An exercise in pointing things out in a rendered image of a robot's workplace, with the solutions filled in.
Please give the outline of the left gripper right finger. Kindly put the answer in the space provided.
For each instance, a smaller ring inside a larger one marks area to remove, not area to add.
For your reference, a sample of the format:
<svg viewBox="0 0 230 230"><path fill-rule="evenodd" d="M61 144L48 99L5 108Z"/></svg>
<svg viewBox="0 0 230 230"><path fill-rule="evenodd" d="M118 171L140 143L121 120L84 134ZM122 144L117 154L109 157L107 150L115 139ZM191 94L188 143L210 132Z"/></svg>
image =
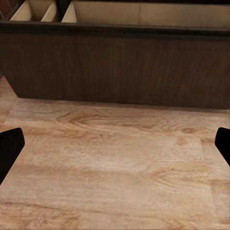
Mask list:
<svg viewBox="0 0 230 230"><path fill-rule="evenodd" d="M218 129L215 145L230 166L230 129L223 127Z"/></svg>

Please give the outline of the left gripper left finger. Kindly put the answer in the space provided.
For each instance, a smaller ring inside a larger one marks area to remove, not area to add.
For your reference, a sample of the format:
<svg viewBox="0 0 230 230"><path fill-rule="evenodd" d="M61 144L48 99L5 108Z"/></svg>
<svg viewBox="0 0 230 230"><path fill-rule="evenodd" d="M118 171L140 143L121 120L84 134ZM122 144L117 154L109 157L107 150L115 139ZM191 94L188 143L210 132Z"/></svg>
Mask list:
<svg viewBox="0 0 230 230"><path fill-rule="evenodd" d="M0 185L25 146L22 129L0 133Z"/></svg>

